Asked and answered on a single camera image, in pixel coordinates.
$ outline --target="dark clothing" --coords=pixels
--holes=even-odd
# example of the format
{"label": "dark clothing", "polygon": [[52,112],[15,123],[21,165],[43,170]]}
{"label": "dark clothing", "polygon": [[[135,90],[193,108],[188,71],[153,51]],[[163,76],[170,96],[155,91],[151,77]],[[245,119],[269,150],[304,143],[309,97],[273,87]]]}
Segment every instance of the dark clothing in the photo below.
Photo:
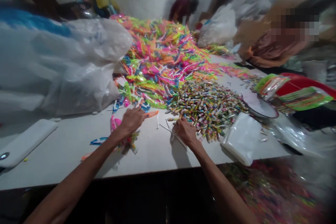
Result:
{"label": "dark clothing", "polygon": [[177,21],[179,23],[183,22],[183,17],[190,15],[189,13],[189,0],[176,0],[170,9],[169,21],[174,19],[174,15],[177,14]]}

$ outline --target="clear plastic bag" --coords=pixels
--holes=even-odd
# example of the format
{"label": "clear plastic bag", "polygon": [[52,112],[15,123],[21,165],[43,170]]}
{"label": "clear plastic bag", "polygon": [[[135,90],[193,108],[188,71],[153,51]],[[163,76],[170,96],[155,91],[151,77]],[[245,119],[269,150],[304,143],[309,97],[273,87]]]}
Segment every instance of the clear plastic bag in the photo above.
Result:
{"label": "clear plastic bag", "polygon": [[59,116],[100,111],[118,97],[112,73],[133,39],[117,21],[58,23],[3,8],[0,31],[3,90],[43,95],[42,108]]}
{"label": "clear plastic bag", "polygon": [[203,48],[211,44],[222,45],[232,39],[236,32],[236,16],[231,4],[221,6],[210,22],[202,26],[197,46]]}
{"label": "clear plastic bag", "polygon": [[239,113],[221,145],[243,165],[250,166],[253,162],[254,149],[261,138],[260,131],[260,123],[245,113]]}

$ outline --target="blue plastic piece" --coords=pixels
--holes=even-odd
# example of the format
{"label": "blue plastic piece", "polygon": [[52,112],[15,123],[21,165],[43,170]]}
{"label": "blue plastic piece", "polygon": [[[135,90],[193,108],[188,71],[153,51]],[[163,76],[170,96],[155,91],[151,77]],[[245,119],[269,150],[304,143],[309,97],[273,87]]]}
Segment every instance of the blue plastic piece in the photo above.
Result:
{"label": "blue plastic piece", "polygon": [[91,145],[101,145],[103,142],[105,142],[107,138],[99,138],[99,139],[95,139],[93,141],[90,142]]}

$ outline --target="plastic bag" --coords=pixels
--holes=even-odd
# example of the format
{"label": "plastic bag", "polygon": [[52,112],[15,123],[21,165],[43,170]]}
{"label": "plastic bag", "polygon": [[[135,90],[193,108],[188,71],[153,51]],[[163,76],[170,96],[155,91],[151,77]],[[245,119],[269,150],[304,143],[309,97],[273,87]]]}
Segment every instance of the plastic bag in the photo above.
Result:
{"label": "plastic bag", "polygon": [[0,31],[3,90],[43,95],[42,108],[59,116],[99,111],[118,97],[112,73],[133,39],[117,21],[59,23],[3,8]]}
{"label": "plastic bag", "polygon": [[211,44],[222,45],[229,41],[237,32],[235,23],[235,12],[231,10],[231,4],[221,6],[209,23],[202,26],[197,46],[203,48]]}
{"label": "plastic bag", "polygon": [[239,113],[221,145],[243,165],[250,166],[254,149],[261,138],[260,131],[260,123],[245,113]]}
{"label": "plastic bag", "polygon": [[272,122],[270,133],[281,143],[307,156],[323,158],[325,151],[336,148],[335,137],[332,134],[309,132],[300,122],[282,114]]}
{"label": "plastic bag", "polygon": [[290,79],[273,73],[261,79],[254,90],[258,92],[264,100],[273,98],[275,92],[279,90]]}

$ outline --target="pile of candy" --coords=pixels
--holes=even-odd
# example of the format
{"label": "pile of candy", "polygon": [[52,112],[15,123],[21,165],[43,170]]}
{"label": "pile of candy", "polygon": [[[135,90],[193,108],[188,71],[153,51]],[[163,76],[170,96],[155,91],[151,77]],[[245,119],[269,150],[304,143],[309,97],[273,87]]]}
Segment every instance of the pile of candy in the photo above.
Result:
{"label": "pile of candy", "polygon": [[220,135],[225,135],[223,130],[234,123],[238,113],[248,111],[242,97],[235,92],[201,80],[186,81],[167,104],[167,113],[185,116],[208,142],[220,140]]}
{"label": "pile of candy", "polygon": [[196,46],[187,27],[166,20],[139,20],[115,15],[133,37],[133,45],[122,61],[127,83],[119,85],[119,105],[127,98],[133,104],[165,109],[171,91],[186,80],[222,75],[217,64],[209,62],[206,50]]}

